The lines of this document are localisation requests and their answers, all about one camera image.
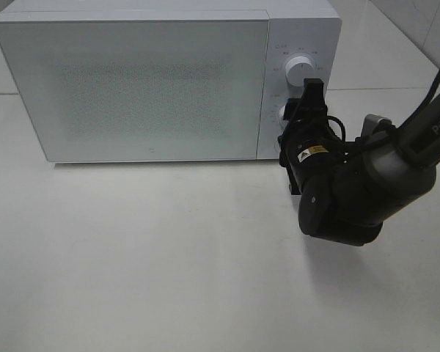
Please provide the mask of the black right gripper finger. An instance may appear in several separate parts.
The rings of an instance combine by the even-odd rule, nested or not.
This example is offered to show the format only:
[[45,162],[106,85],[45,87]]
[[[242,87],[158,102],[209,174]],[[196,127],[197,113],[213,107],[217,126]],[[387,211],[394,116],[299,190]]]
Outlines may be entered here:
[[294,121],[298,119],[300,98],[289,98],[285,104],[282,119],[284,121]]
[[304,91],[300,97],[300,111],[327,112],[324,99],[324,82],[320,78],[304,79]]

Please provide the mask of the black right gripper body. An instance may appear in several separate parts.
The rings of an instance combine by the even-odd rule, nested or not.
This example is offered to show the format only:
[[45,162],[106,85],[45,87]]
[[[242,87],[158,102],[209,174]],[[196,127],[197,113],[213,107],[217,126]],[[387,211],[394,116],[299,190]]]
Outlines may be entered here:
[[322,235],[332,213],[331,174],[343,154],[345,127],[323,112],[296,112],[279,137],[279,162],[286,168],[290,191],[299,195],[298,224],[306,235]]

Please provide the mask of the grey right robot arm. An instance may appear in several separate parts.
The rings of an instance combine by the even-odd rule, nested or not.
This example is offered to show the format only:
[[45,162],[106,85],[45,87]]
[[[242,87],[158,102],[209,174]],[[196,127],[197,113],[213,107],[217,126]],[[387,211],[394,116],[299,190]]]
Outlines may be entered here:
[[308,79],[287,101],[278,138],[279,162],[290,192],[300,198],[305,235],[351,246],[374,241],[384,222],[428,193],[440,162],[440,92],[431,91],[400,126],[377,115],[364,119],[349,142],[335,132],[323,82]]

